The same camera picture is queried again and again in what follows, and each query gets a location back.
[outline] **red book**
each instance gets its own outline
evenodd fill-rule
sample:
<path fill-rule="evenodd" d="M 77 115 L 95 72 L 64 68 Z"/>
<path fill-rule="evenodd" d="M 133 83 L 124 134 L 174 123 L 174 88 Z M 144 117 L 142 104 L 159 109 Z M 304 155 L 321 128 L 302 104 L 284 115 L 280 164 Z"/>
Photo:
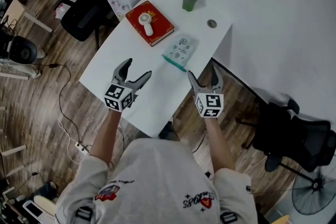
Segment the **red book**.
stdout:
<path fill-rule="evenodd" d="M 144 27 L 139 24 L 139 16 L 143 13 L 148 13 L 152 17 L 151 26 L 153 35 L 147 36 Z M 134 29 L 143 37 L 150 46 L 154 46 L 161 39 L 168 36 L 174 31 L 174 26 L 158 11 L 156 7 L 149 1 L 146 1 L 126 14 L 127 20 L 131 23 Z"/>

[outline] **white t-shirt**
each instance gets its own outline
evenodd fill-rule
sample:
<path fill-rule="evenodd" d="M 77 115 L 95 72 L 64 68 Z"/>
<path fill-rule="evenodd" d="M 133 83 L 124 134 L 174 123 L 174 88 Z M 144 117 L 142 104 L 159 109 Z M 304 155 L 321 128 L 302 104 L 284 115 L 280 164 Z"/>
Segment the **white t-shirt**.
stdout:
<path fill-rule="evenodd" d="M 86 156 L 56 204 L 59 223 L 257 224 L 251 180 L 220 169 L 211 182 L 181 142 L 142 138 L 108 167 Z"/>

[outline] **table leg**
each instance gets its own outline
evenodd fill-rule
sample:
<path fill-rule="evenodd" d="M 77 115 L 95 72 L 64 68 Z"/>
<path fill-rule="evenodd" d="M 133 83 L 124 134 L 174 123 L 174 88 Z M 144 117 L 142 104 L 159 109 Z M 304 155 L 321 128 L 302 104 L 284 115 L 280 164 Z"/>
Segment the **table leg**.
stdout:
<path fill-rule="evenodd" d="M 15 168 L 15 169 L 13 169 L 13 170 L 10 170 L 10 171 L 8 172 L 8 174 L 6 175 L 6 177 L 11 176 L 12 174 L 17 173 L 18 171 L 23 170 L 24 168 L 25 168 L 25 166 L 24 166 L 24 165 L 21 165 L 21 166 L 19 166 L 18 168 Z"/>
<path fill-rule="evenodd" d="M 27 148 L 26 145 L 18 146 L 18 147 L 16 147 L 16 148 L 12 148 L 11 150 L 1 152 L 1 155 L 2 155 L 3 157 L 5 157 L 5 156 L 8 156 L 8 155 L 13 154 L 13 153 L 16 153 L 16 152 L 19 152 L 19 151 L 23 151 L 23 150 L 25 150 L 26 148 Z"/>
<path fill-rule="evenodd" d="M 12 78 L 12 79 L 23 79 L 23 80 L 29 79 L 29 77 L 27 76 L 19 76 L 19 75 L 1 73 L 1 72 L 0 72 L 0 77 L 7 77 L 7 78 Z"/>
<path fill-rule="evenodd" d="M 32 15 L 33 17 L 37 16 L 36 12 L 33 12 L 32 10 L 28 9 L 26 6 L 25 6 L 25 12 Z"/>
<path fill-rule="evenodd" d="M 40 27 L 42 27 L 43 29 L 47 30 L 49 33 L 52 32 L 52 29 L 48 26 L 46 26 L 44 23 L 40 22 L 38 19 L 36 19 L 33 15 L 29 14 L 28 12 L 24 12 L 24 16 L 26 18 L 28 18 L 29 20 L 31 20 L 33 23 L 39 25 Z"/>
<path fill-rule="evenodd" d="M 2 193 L 2 195 L 4 196 L 4 198 L 5 198 L 5 201 L 8 201 L 8 198 L 7 198 L 7 196 L 6 196 L 6 194 L 7 193 L 10 193 L 12 190 L 14 190 L 15 189 L 15 187 L 11 187 L 10 189 L 8 189 L 8 190 L 5 190 L 3 193 Z"/>

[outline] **shirt logo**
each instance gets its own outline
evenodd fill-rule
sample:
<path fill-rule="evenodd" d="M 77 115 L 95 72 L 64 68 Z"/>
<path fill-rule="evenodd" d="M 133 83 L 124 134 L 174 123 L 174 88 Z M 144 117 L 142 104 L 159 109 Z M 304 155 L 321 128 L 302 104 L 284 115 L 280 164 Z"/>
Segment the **shirt logo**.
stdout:
<path fill-rule="evenodd" d="M 101 201 L 113 201 L 117 196 L 116 193 L 120 187 L 116 185 L 109 186 L 103 190 L 101 190 L 97 195 L 95 195 L 94 200 L 101 200 Z"/>
<path fill-rule="evenodd" d="M 209 209 L 212 205 L 211 199 L 210 198 L 204 198 L 201 200 L 201 204 L 206 207 L 207 209 Z"/>
<path fill-rule="evenodd" d="M 251 186 L 246 186 L 246 191 L 247 191 L 249 194 L 251 194 L 251 192 L 252 192 L 252 188 L 251 188 Z"/>
<path fill-rule="evenodd" d="M 215 199 L 213 193 L 205 191 L 199 194 L 196 194 L 194 197 L 187 194 L 185 196 L 186 200 L 183 201 L 183 208 L 188 208 L 191 206 L 197 206 L 201 204 L 201 211 L 204 212 L 206 209 L 210 209 L 212 206 L 212 200 Z"/>

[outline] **plastic bag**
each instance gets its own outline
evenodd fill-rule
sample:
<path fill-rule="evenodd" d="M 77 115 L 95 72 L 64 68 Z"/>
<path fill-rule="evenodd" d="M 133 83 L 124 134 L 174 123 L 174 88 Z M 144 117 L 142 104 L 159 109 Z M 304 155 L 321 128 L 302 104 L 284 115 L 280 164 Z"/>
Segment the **plastic bag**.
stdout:
<path fill-rule="evenodd" d="M 61 20 L 63 18 L 64 14 L 69 10 L 69 8 L 70 8 L 69 5 L 61 3 L 57 7 L 57 9 L 54 11 L 55 14 L 56 14 L 55 18 Z"/>
<path fill-rule="evenodd" d="M 197 41 L 188 34 L 177 35 L 163 53 L 163 58 L 184 72 L 185 66 L 197 49 Z"/>

